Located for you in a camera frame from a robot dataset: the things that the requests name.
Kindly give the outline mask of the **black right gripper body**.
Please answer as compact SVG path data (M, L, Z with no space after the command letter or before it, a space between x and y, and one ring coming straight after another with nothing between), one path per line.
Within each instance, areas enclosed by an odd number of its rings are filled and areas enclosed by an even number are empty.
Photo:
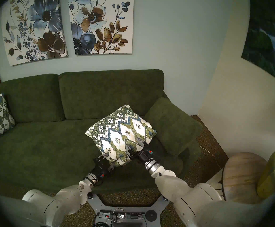
M134 151L130 151L130 159L131 160L139 160L140 163L147 163L147 162L150 162L152 160L154 160L154 157L153 157L153 152L148 149L148 148L143 148L142 150L140 151L137 151L137 152L134 152Z

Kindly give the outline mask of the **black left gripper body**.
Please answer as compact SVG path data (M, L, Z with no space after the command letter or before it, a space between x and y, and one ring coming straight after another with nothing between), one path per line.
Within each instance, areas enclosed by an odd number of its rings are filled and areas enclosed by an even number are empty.
M115 164L110 164L107 158L95 158L94 175L97 180L102 180L105 176L110 176L115 168Z

